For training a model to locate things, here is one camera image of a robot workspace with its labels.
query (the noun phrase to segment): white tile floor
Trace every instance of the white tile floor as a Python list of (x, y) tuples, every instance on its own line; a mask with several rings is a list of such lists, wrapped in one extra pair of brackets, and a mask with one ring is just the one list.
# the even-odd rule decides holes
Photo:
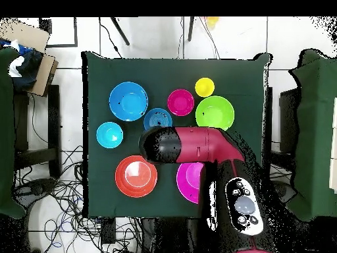
[[(36, 25), (36, 18), (21, 18), (24, 22)], [(110, 18), (101, 18), (101, 23), (110, 31), (111, 39), (118, 47), (120, 54), (127, 58), (177, 58), (179, 39), (182, 35), (180, 17), (138, 17), (118, 18), (130, 46), (126, 46), (113, 26)], [(58, 20), (66, 26), (61, 28), (66, 34), (74, 31), (69, 28), (71, 20)], [(185, 17), (185, 59), (208, 59), (215, 57), (214, 46), (198, 17), (195, 18), (192, 41), (187, 41), (189, 17)], [(59, 62), (53, 84), (60, 86), (61, 94), (61, 129), (62, 149), (71, 151), (81, 145), (82, 140), (82, 60), (81, 51), (94, 51), (104, 57), (118, 57), (109, 41), (105, 29), (99, 27), (98, 18), (77, 18), (78, 47), (54, 47), (47, 49), (48, 55), (53, 55)], [(70, 36), (52, 35), (52, 43), (64, 42)], [(337, 54), (337, 45), (330, 39), (327, 31), (314, 25), (314, 20), (309, 17), (220, 17), (214, 30), (211, 30), (214, 42), (221, 58), (252, 59), (256, 54), (269, 52), (273, 56), (269, 71), (269, 86), (273, 87), (273, 114), (272, 114), (272, 140), (279, 142), (279, 108), (278, 98), (281, 92), (296, 87), (294, 79), (287, 72), (296, 67), (301, 50), (317, 48), (324, 54), (334, 57)], [(179, 58), (182, 58), (182, 42), (180, 44)], [(39, 135), (47, 138), (47, 99), (35, 97), (36, 110), (34, 113), (34, 126)], [(32, 102), (30, 102), (30, 119), (32, 117)], [(40, 140), (32, 130), (31, 123), (28, 129), (30, 149), (45, 148), (46, 143)], [(272, 144), (272, 149), (277, 150), (278, 144)], [(71, 156), (72, 160), (82, 159), (82, 150), (79, 149)], [(34, 171), (28, 179), (49, 177), (45, 165), (34, 166)], [(63, 176), (63, 179), (74, 180), (73, 170)], [(52, 197), (47, 197), (37, 202), (32, 209), (29, 223), (30, 242), (32, 247), (44, 251), (50, 245), (51, 232), (44, 230), (45, 222), (56, 219), (61, 213), (60, 206)], [(128, 222), (128, 219), (118, 219), (118, 224)], [(47, 229), (53, 231), (52, 222), (47, 224)], [(70, 226), (65, 223), (64, 230), (54, 241), (48, 253), (65, 253), (72, 244), (76, 233), (67, 232)], [(100, 253), (88, 237), (77, 237), (70, 245), (68, 253)], [(95, 243), (100, 246), (99, 238)]]

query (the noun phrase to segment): cardboard box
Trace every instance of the cardboard box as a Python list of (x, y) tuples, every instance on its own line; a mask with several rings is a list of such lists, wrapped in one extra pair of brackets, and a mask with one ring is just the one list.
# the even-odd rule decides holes
[(7, 41), (18, 40), (20, 45), (33, 47), (43, 53), (38, 75), (34, 86), (27, 90), (30, 93), (46, 96), (48, 85), (51, 84), (57, 65), (54, 57), (45, 54), (50, 34), (44, 30), (34, 28), (13, 18), (5, 18), (0, 22), (0, 38)]

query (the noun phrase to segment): yellow bowl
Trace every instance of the yellow bowl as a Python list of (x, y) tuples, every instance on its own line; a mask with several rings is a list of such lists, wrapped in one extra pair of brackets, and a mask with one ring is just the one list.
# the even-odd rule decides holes
[(208, 97), (214, 92), (214, 82), (210, 78), (200, 78), (195, 83), (195, 92), (200, 97)]

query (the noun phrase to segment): blue bowl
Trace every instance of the blue bowl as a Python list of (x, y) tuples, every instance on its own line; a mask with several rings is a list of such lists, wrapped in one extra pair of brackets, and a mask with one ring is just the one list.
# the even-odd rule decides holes
[(122, 121), (135, 121), (146, 112), (149, 101), (145, 90), (134, 82), (122, 82), (110, 93), (109, 106)]
[(144, 117), (144, 128), (147, 130), (153, 126), (171, 127), (172, 117), (170, 113), (159, 107), (148, 111)]
[(104, 148), (115, 148), (123, 140), (123, 130), (117, 123), (103, 123), (97, 129), (96, 138)]

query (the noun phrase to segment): green tablecloth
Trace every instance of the green tablecloth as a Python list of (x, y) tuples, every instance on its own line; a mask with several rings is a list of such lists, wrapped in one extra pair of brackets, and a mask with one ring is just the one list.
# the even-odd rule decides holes
[(13, 82), (8, 75), (10, 63), (18, 52), (6, 47), (0, 50), (0, 213), (13, 218), (25, 216), (26, 211), (12, 199), (14, 175), (14, 107)]
[(312, 49), (302, 55), (301, 65), (291, 71), (301, 88), (294, 177), (299, 193), (287, 206), (299, 219), (309, 221), (316, 216), (337, 217), (337, 194), (329, 188), (337, 59)]
[[(115, 169), (129, 155), (140, 154), (138, 138), (143, 131), (143, 117), (124, 122), (109, 109), (109, 95), (119, 83), (140, 84), (149, 97), (150, 110), (167, 109), (169, 94), (177, 89), (189, 90), (195, 98), (194, 110), (186, 117), (172, 115), (174, 126), (197, 126), (195, 109), (202, 100), (194, 86), (201, 77), (215, 83), (213, 95), (228, 99), (235, 110), (232, 130), (250, 145), (261, 162), (264, 84), (263, 71), (269, 63), (264, 53), (256, 60), (176, 60), (176, 59), (104, 59), (86, 53), (88, 63), (88, 199), (89, 216), (105, 217), (197, 217), (197, 205), (187, 201), (176, 186), (178, 164), (157, 168), (157, 185), (143, 198), (125, 196), (115, 184)], [(101, 147), (96, 130), (106, 121), (118, 123), (124, 131), (122, 144), (112, 150)]]

